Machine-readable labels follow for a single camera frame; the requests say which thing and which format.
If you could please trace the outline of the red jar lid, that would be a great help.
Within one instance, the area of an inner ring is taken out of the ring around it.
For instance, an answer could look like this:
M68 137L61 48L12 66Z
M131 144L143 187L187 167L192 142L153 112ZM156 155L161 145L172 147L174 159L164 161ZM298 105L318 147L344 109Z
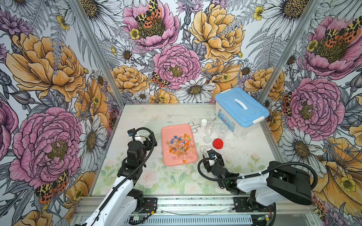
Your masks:
M221 139L217 138L217 139L215 139L215 140L213 141L213 144L212 144L212 145L213 145L213 147L214 147L215 149L220 150L220 149L223 148L224 142L223 142Z

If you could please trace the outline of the white lid candy jar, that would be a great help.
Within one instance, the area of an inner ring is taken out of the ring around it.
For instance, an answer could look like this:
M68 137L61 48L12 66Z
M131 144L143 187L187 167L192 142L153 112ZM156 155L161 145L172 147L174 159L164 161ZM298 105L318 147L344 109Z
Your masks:
M229 130L228 126L222 124L218 130L217 137L221 140L225 139L228 130Z

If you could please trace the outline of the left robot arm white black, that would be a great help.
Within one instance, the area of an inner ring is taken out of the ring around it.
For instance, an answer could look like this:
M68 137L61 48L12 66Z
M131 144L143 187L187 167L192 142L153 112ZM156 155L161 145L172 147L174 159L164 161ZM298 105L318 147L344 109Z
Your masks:
M153 135L144 141L133 138L128 143L127 157L122 161L113 186L82 226L123 226L132 213L144 209L143 192L134 186L155 146L157 141Z

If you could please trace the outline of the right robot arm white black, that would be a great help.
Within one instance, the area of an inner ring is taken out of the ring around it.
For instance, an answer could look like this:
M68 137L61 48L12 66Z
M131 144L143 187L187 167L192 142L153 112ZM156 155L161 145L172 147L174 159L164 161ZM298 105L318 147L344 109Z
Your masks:
M249 194L252 205L269 206L284 200L300 205L312 204L312 190L318 183L316 171L306 163L271 161L269 166L251 174L229 172L222 156L211 149L198 162L199 174L216 182L233 195Z

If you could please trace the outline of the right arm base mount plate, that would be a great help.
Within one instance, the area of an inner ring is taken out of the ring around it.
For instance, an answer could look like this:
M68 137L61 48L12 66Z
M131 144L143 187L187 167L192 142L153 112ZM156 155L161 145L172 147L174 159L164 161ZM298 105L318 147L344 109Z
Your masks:
M256 201L251 201L249 197L233 197L233 210L236 212L273 212L273 205L263 206Z

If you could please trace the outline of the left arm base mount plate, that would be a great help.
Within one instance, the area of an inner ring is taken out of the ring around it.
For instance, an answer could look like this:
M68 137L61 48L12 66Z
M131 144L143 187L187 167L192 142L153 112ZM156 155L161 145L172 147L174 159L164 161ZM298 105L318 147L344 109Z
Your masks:
M141 197L137 199L137 206L133 213L150 214L156 213L157 210L157 198L153 197Z

